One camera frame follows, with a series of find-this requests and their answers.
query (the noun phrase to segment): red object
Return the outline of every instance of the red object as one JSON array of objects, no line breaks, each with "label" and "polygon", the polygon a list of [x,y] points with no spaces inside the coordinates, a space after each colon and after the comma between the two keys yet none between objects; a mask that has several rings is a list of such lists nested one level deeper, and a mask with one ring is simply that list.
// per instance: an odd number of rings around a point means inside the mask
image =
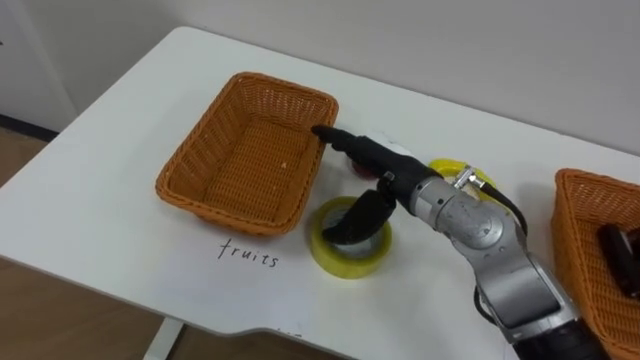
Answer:
[{"label": "red object", "polygon": [[374,180],[376,178],[369,170],[355,163],[355,161],[351,161],[351,167],[356,174],[365,180]]}]

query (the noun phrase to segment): silver metal arm segment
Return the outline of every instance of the silver metal arm segment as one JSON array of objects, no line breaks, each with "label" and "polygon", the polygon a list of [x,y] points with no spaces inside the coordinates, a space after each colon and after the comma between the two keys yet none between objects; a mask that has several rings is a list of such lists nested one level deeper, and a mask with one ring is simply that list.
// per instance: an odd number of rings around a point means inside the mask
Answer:
[{"label": "silver metal arm segment", "polygon": [[467,168],[454,181],[432,177],[416,187],[411,212],[449,238],[469,261],[480,295],[509,343],[548,332],[580,318],[571,298],[526,249],[511,213],[464,192],[481,185]]}]

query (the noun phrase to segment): wooden floor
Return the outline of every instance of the wooden floor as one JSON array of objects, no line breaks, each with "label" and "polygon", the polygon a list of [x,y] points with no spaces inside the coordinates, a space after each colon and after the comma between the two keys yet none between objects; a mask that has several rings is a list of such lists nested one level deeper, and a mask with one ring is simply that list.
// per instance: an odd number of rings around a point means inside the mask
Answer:
[{"label": "wooden floor", "polygon": [[[46,143],[0,128],[0,186]],[[142,359],[162,318],[0,259],[0,359]],[[270,334],[188,328],[172,360],[337,360]]]}]

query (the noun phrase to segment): white wall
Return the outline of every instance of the white wall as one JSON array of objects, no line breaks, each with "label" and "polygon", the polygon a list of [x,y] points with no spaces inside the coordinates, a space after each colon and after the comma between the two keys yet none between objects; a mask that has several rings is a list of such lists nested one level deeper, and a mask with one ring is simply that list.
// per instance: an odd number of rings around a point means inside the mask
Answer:
[{"label": "white wall", "polygon": [[0,114],[60,131],[77,113],[19,5],[0,0]]},{"label": "white wall", "polygon": [[640,154],[638,0],[24,1],[80,109],[191,25]]}]

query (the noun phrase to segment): yellow object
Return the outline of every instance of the yellow object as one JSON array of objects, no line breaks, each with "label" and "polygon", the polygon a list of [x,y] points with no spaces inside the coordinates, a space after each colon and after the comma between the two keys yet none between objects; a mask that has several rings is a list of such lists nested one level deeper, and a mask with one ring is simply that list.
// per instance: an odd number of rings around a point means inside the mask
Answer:
[{"label": "yellow object", "polygon": [[[440,175],[444,177],[455,177],[458,175],[462,169],[467,165],[467,163],[462,161],[457,161],[453,159],[435,159],[429,163],[430,168],[440,173]],[[483,181],[488,182],[494,188],[498,188],[493,180],[484,173],[484,171],[480,169],[475,169],[476,175],[482,179]],[[478,191],[476,188],[473,188],[474,193],[478,196],[480,200],[493,200],[493,198],[482,191]]]},{"label": "yellow object", "polygon": [[313,215],[311,224],[311,253],[318,265],[328,273],[343,279],[358,279],[374,272],[391,248],[391,225],[385,222],[380,229],[382,244],[378,251],[364,259],[350,259],[337,252],[322,237],[323,222],[331,211],[347,209],[356,202],[355,197],[343,196],[326,202]]}]

